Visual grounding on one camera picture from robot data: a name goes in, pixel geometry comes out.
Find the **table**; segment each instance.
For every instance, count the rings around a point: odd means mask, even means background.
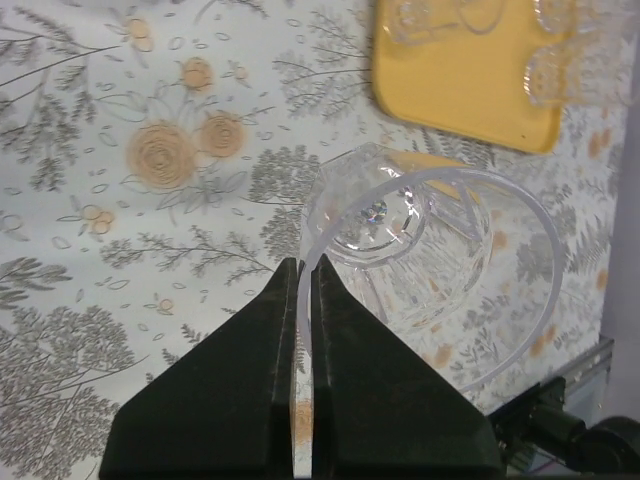
[[[314,170],[369,141],[505,173],[556,221],[554,316],[479,408],[596,344],[626,112],[567,109],[544,157],[394,121],[370,93],[371,3],[4,2],[2,478],[96,478],[118,405],[297,255]],[[301,351],[298,473],[309,373]]]

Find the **black metal bracket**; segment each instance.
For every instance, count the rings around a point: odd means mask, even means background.
[[[312,276],[313,476],[503,473],[487,418],[346,289]]]
[[[505,465],[531,448],[527,436],[531,430],[530,416],[536,407],[544,405],[562,412],[565,383],[565,379],[559,377],[546,384],[536,384],[489,415]]]

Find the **orange flower print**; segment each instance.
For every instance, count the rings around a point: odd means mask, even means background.
[[[126,24],[127,32],[131,36],[131,45],[141,52],[153,50],[153,37],[149,24],[141,18],[130,18]]]
[[[602,144],[600,143],[600,135],[598,132],[594,132],[591,135],[591,140],[589,140],[589,157],[597,158],[600,155],[600,150],[602,149]]]
[[[303,445],[311,441],[313,431],[313,409],[311,400],[302,400],[296,404],[295,434],[296,445]]]
[[[609,282],[609,272],[603,268],[598,272],[598,276],[596,277],[596,288],[604,292],[607,288],[607,283]]]
[[[494,250],[504,250],[508,244],[507,234],[502,230],[498,230],[493,235],[493,249]]]
[[[444,345],[439,346],[431,366],[438,370],[446,367],[449,364],[449,360],[451,360],[452,354],[453,347],[451,345],[445,343]]]
[[[171,189],[183,185],[196,166],[196,150],[187,134],[168,123],[141,128],[129,141],[127,163],[149,186]]]
[[[98,217],[91,222],[91,231],[98,235],[104,235],[111,231],[111,224],[115,217],[111,212],[102,212]]]
[[[553,341],[556,339],[557,334],[558,334],[558,327],[556,327],[555,325],[551,325],[549,327],[549,330],[547,330],[547,333],[545,333],[544,335],[545,342],[553,343]]]
[[[545,346],[546,346],[546,337],[545,335],[541,335],[536,339],[536,341],[531,346],[531,349],[529,350],[529,354],[534,358],[539,357],[540,355],[542,355],[542,352],[544,352]]]
[[[243,143],[242,122],[226,112],[207,118],[200,130],[200,147],[214,157],[230,157],[238,153]]]
[[[173,302],[168,298],[161,300],[160,303],[158,304],[158,311],[163,315],[173,315],[173,313],[171,313],[172,308],[173,308]]]
[[[182,65],[182,83],[194,93],[205,93],[213,85],[213,72],[206,60],[192,57]]]
[[[237,81],[242,82],[247,79],[247,77],[249,76],[249,72],[247,72],[247,69],[244,67],[236,67],[235,71],[233,72],[233,76]]]
[[[604,129],[604,131],[602,132],[600,143],[602,144],[602,148],[607,148],[609,145],[611,145],[611,129],[610,128]]]
[[[91,233],[95,235],[109,233],[115,220],[113,213],[104,211],[97,205],[85,205],[82,208],[82,218],[87,221]]]

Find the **gray leaf print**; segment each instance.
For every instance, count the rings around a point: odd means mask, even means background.
[[[268,255],[276,262],[286,257],[297,257],[300,243],[301,206],[277,206],[275,214],[262,227],[260,238],[265,239]]]
[[[502,311],[509,305],[509,302],[507,295],[498,295],[495,299],[483,298],[480,311],[467,310],[467,318],[462,324],[463,328],[466,331],[494,323],[502,317]]]
[[[182,337],[191,345],[191,348],[194,348],[198,345],[202,340],[204,340],[209,334],[203,332],[197,332],[195,329],[184,323],[182,327],[180,327],[182,332]],[[171,353],[166,348],[162,349],[162,359],[167,364],[168,367],[175,365],[180,360],[181,356],[175,353]],[[150,372],[146,373],[147,383],[151,383],[155,379],[155,375]]]
[[[16,309],[12,327],[0,328],[0,461],[17,477],[67,478],[102,455],[118,409],[87,384],[135,365],[133,352],[99,307]]]
[[[529,285],[540,277],[548,282],[551,281],[553,262],[546,234],[534,234],[529,244],[522,244],[518,247],[516,255],[518,257],[516,269],[518,280],[525,279]]]
[[[3,122],[16,112],[13,102],[6,93],[0,92],[0,122]]]
[[[251,172],[249,198],[254,203],[303,205],[315,180],[320,162],[317,155],[307,155],[298,145],[292,152],[282,147],[265,150]]]
[[[324,6],[312,14],[313,61],[288,50],[274,60],[273,68],[282,77],[292,118],[318,115],[336,122],[352,114],[359,98],[370,96],[371,42],[360,45],[362,35],[352,35],[342,17]]]
[[[186,259],[193,259],[191,273],[203,277],[209,267],[229,263],[241,263],[230,272],[225,285],[229,286],[249,275],[273,272],[258,260],[258,251],[248,239],[235,232],[227,234],[226,242],[218,243],[212,233],[197,226],[190,229],[193,235],[190,245],[177,244],[173,238],[150,233],[139,234],[139,246],[130,239],[113,240],[100,249],[102,260],[113,268],[124,268],[144,260],[145,256],[159,258],[156,267],[161,272],[178,268]]]
[[[60,76],[55,79],[56,88],[62,91],[74,91],[84,82],[85,65],[70,65],[65,67]]]
[[[578,190],[584,190],[591,198],[597,202],[604,203],[608,201],[607,185],[603,180],[580,180],[578,181]]]
[[[571,195],[573,189],[566,183],[562,185],[552,185],[540,192],[538,198],[542,205],[548,210],[557,205],[562,205]]]
[[[561,129],[558,140],[560,142],[564,141],[568,134],[568,143],[571,145],[573,157],[578,153],[578,148],[583,143],[582,137],[587,130],[588,119],[586,112],[586,109],[575,106],[566,107],[563,112],[562,125],[566,125],[566,128]]]
[[[300,373],[306,373],[304,368],[304,355],[305,349],[302,344],[302,337],[300,336],[300,332],[296,331],[296,354],[295,354],[295,363],[296,368]]]
[[[16,309],[16,302],[29,298],[29,290],[53,290],[52,284],[71,280],[66,273],[62,265],[43,266],[35,258],[21,257],[0,264],[0,310]]]
[[[581,233],[576,250],[570,255],[569,272],[593,272],[602,255],[609,249],[611,225],[598,217],[595,220],[595,227],[587,223],[586,229]]]
[[[576,209],[569,205],[562,205],[560,210],[553,215],[553,223],[558,231],[560,240],[566,240],[576,234]]]
[[[490,143],[441,130],[430,130],[425,127],[421,130],[427,153],[431,155],[461,160],[467,165],[473,165],[482,170],[496,165],[494,147]]]
[[[41,27],[44,31],[49,33],[56,40],[69,43],[69,44],[75,43],[69,27],[62,25],[49,17],[40,15],[28,8],[14,7],[14,11],[18,15],[23,16],[30,23],[33,23],[34,25]]]
[[[460,356],[465,359],[467,365],[471,366],[477,366],[481,361],[500,362],[500,354],[493,341],[493,335],[485,327],[480,329],[473,345],[467,346],[465,350],[461,351]]]
[[[320,163],[316,155],[307,155],[304,145],[292,152],[265,150],[251,173],[247,200],[275,205],[273,217],[262,227],[268,255],[276,262],[299,254],[302,206],[311,190]]]

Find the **black knob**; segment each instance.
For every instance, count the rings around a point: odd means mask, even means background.
[[[567,466],[593,473],[640,473],[640,423],[611,417],[574,440]]]

